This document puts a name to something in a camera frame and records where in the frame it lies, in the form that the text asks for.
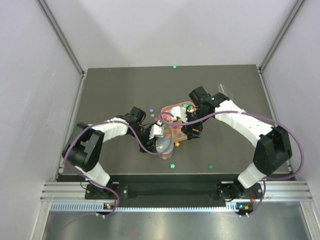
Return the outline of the tan tray translucent star candies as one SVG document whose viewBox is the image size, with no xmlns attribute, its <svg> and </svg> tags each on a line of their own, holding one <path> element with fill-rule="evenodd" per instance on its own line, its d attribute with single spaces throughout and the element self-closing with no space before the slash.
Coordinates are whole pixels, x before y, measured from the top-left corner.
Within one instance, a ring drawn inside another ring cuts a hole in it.
<svg viewBox="0 0 320 240">
<path fill-rule="evenodd" d="M 187 135 L 182 132 L 181 126 L 164 126 L 164 136 L 172 137 L 172 141 L 182 142 L 188 139 Z"/>
</svg>

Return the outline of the clear round jar lid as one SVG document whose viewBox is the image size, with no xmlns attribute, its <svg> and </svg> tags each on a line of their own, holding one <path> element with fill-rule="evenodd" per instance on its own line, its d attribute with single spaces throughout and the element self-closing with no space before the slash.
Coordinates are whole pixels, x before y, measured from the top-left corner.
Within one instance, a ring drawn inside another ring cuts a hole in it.
<svg viewBox="0 0 320 240">
<path fill-rule="evenodd" d="M 174 149 L 174 143 L 168 136 L 160 137 L 156 139 L 155 149 L 158 153 L 169 154 Z"/>
</svg>

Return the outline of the pink tray opaque star candies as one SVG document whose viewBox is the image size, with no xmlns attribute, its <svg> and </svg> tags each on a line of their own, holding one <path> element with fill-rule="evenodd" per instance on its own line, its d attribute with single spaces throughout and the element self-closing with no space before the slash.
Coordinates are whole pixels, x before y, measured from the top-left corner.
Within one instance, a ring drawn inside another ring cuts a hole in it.
<svg viewBox="0 0 320 240">
<path fill-rule="evenodd" d="M 169 105 L 169 106 L 163 107 L 160 112 L 164 113 L 164 114 L 161 115 L 161 117 L 165 122 L 172 122 L 171 121 L 171 116 L 170 116 L 171 115 L 170 114 L 170 109 L 175 107 L 175 106 L 182 107 L 185 110 L 185 113 L 187 113 L 187 112 L 193 113 L 196 110 L 195 105 L 190 101 L 185 101 L 185 102 L 181 102 L 181 103 L 177 103 L 177 104 L 173 104 L 173 105 Z"/>
</svg>

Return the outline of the clear plastic scoop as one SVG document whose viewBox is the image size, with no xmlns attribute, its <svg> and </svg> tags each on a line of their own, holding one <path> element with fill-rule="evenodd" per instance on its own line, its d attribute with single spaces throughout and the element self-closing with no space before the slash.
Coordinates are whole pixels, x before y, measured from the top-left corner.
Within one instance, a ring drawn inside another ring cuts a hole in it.
<svg viewBox="0 0 320 240">
<path fill-rule="evenodd" d="M 219 84 L 217 86 L 217 89 L 220 93 L 222 93 L 223 95 L 225 95 L 226 97 L 228 97 L 229 99 L 233 100 L 234 99 L 234 96 L 233 94 L 231 93 L 230 89 L 224 85 L 224 84 Z"/>
</svg>

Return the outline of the clear plastic jar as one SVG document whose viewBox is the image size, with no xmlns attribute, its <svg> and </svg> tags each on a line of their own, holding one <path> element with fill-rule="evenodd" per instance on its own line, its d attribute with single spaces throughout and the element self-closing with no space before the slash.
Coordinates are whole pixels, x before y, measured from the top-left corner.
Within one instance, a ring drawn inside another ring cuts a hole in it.
<svg viewBox="0 0 320 240">
<path fill-rule="evenodd" d="M 171 151 L 165 154 L 160 154 L 158 157 L 162 160 L 168 160 L 173 156 L 173 154 L 174 154 L 174 151 Z"/>
</svg>

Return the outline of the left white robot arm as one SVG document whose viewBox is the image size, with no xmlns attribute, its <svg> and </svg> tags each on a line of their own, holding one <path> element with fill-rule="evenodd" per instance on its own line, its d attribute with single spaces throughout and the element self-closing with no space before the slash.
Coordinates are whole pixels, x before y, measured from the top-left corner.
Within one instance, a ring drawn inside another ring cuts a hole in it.
<svg viewBox="0 0 320 240">
<path fill-rule="evenodd" d="M 129 113 L 100 124 L 77 123 L 62 150 L 62 158 L 96 186 L 98 195 L 109 198 L 114 187 L 110 183 L 110 175 L 99 163 L 103 143 L 116 137 L 130 135 L 137 137 L 140 152 L 154 154 L 156 140 L 150 135 L 155 124 L 143 124 L 145 117 L 146 113 L 134 106 Z"/>
</svg>

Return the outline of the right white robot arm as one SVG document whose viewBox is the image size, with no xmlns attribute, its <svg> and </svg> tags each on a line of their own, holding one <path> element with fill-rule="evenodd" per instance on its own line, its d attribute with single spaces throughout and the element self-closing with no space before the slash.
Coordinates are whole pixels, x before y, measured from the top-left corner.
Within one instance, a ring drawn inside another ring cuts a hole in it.
<svg viewBox="0 0 320 240">
<path fill-rule="evenodd" d="M 289 133 L 283 127 L 271 126 L 245 115 L 229 97 L 220 92 L 210 95 L 202 86 L 194 89 L 189 97 L 196 109 L 186 113 L 187 124 L 181 129 L 188 140 L 200 137 L 205 117 L 212 114 L 255 147 L 252 163 L 233 182 L 233 192 L 237 197 L 245 198 L 254 184 L 273 174 L 292 157 Z"/>
</svg>

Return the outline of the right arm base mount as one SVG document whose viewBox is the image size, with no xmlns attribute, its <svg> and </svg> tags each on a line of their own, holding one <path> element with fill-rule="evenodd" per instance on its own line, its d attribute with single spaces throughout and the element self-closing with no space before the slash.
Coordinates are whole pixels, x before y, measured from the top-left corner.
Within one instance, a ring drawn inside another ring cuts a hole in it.
<svg viewBox="0 0 320 240">
<path fill-rule="evenodd" d="M 262 197 L 262 187 L 260 183 L 255 183 L 249 188 L 244 188 L 239 182 L 220 182 L 216 185 L 219 198 L 231 202 L 236 199 L 260 199 Z"/>
</svg>

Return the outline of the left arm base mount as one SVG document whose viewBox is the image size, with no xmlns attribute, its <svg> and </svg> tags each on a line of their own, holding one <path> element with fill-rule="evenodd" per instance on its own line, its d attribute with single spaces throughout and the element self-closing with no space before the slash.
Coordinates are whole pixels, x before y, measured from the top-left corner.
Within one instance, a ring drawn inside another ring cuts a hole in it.
<svg viewBox="0 0 320 240">
<path fill-rule="evenodd" d="M 111 200 L 117 199 L 116 195 L 111 191 L 97 187 L 89 182 L 80 182 L 80 187 L 85 190 L 84 198 L 86 200 Z M 120 200 L 128 198 L 129 184 L 127 183 L 109 183 L 108 188 L 112 189 L 119 196 Z"/>
</svg>

